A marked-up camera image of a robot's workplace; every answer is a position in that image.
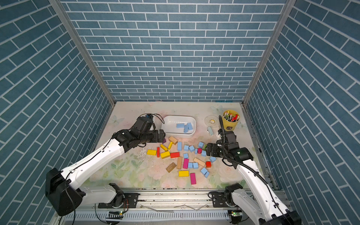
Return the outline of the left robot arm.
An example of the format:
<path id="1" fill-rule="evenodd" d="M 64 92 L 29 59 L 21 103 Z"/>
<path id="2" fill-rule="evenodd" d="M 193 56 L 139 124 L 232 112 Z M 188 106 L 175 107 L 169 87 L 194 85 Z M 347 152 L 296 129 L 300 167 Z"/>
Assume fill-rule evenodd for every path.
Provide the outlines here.
<path id="1" fill-rule="evenodd" d="M 46 174 L 45 196 L 59 216 L 75 213 L 82 205 L 105 203 L 113 208 L 124 204 L 124 194 L 115 183 L 105 187 L 81 190 L 82 184 L 113 159 L 147 143 L 163 143 L 164 130 L 157 130 L 153 118 L 159 114 L 144 114 L 130 129 L 115 132 L 107 143 L 80 161 L 62 169 L 53 168 Z"/>

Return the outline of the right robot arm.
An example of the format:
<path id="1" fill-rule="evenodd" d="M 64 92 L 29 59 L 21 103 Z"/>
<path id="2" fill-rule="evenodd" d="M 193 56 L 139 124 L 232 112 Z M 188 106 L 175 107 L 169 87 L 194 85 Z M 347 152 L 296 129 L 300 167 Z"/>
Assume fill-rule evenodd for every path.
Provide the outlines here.
<path id="1" fill-rule="evenodd" d="M 226 187 L 226 202 L 239 206 L 256 225 L 300 225 L 298 212 L 290 211 L 270 188 L 261 175 L 250 151 L 239 146 L 232 131 L 218 130 L 220 139 L 206 146 L 208 156 L 221 158 L 226 166 L 233 167 L 245 180 L 254 198 L 240 184 Z"/>

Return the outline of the white rectangular plastic tray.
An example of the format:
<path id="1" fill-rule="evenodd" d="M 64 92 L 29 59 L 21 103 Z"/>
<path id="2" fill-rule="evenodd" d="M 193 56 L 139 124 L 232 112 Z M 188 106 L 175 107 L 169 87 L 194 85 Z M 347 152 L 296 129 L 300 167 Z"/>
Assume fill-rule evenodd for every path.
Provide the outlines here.
<path id="1" fill-rule="evenodd" d="M 190 138 L 196 131 L 196 120 L 190 116 L 168 115 L 162 129 L 168 136 Z"/>

